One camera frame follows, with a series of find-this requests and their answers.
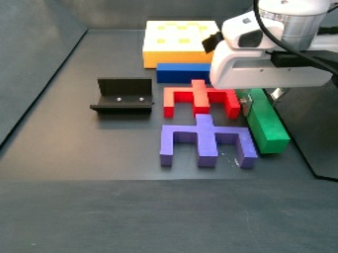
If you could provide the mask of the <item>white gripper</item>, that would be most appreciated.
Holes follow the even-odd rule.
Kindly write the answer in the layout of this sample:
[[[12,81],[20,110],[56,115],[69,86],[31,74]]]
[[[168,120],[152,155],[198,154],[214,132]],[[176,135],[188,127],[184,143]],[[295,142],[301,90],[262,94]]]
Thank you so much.
[[[325,13],[301,15],[260,10],[259,14],[268,32],[298,51],[334,50],[334,39],[315,36]],[[289,87],[321,86],[330,80],[329,71],[287,54],[264,35],[252,11],[223,22],[222,35],[210,68],[210,81],[216,89],[276,88],[270,94],[275,106]],[[246,117],[252,97],[246,95],[239,102]]]

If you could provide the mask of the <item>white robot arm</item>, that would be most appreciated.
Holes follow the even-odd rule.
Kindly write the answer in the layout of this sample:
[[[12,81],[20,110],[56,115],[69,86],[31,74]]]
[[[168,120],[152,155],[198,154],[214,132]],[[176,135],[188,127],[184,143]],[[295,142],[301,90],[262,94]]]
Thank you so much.
[[[338,77],[338,35],[319,34],[338,0],[254,0],[254,10],[223,22],[212,35],[210,81],[242,92],[251,111],[254,88],[271,88],[272,99],[297,87],[323,85]]]

